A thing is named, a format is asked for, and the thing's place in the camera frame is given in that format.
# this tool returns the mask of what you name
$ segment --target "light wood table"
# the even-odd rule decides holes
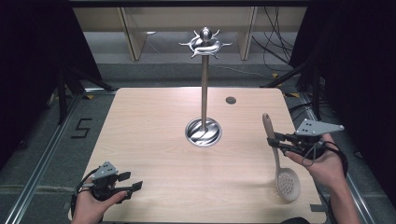
[[[226,98],[236,98],[229,105]],[[275,160],[266,142],[262,113],[276,132],[294,127],[277,89],[209,88],[207,115],[222,129],[212,147],[196,147],[186,125],[201,117],[201,88],[120,89],[108,112],[86,173],[110,161],[131,179],[143,180],[132,199],[112,206],[104,221],[172,223],[279,223],[304,217],[323,223],[325,213],[304,167],[281,156],[300,177],[301,195],[283,201],[275,185]]]

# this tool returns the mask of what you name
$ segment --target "wooden desk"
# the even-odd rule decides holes
[[[229,105],[225,99],[236,98]],[[304,217],[323,223],[324,213],[312,177],[281,157],[282,167],[300,177],[302,192],[292,202],[276,192],[275,161],[266,143],[262,113],[276,132],[292,133],[293,124],[277,89],[209,88],[209,118],[222,128],[212,147],[195,147],[186,125],[201,116],[201,88],[120,89],[108,112],[86,173],[112,162],[143,188],[130,201],[112,206],[104,220],[172,223],[279,223]]]

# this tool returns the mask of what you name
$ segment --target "slotted spoon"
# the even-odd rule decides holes
[[[274,127],[270,117],[266,113],[262,114],[262,124],[264,125],[267,137],[275,139]],[[275,183],[277,192],[286,201],[294,201],[300,195],[300,179],[292,169],[280,167],[277,148],[273,147],[273,151],[276,164]]]

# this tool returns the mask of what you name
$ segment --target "round metal base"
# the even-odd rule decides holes
[[[186,137],[197,147],[211,147],[221,138],[221,127],[213,119],[206,119],[206,128],[202,130],[202,119],[190,121],[186,127]]]

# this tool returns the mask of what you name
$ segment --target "metal pole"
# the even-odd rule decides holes
[[[209,55],[202,56],[202,126],[201,131],[206,132],[206,109],[207,109],[207,80],[209,70]]]

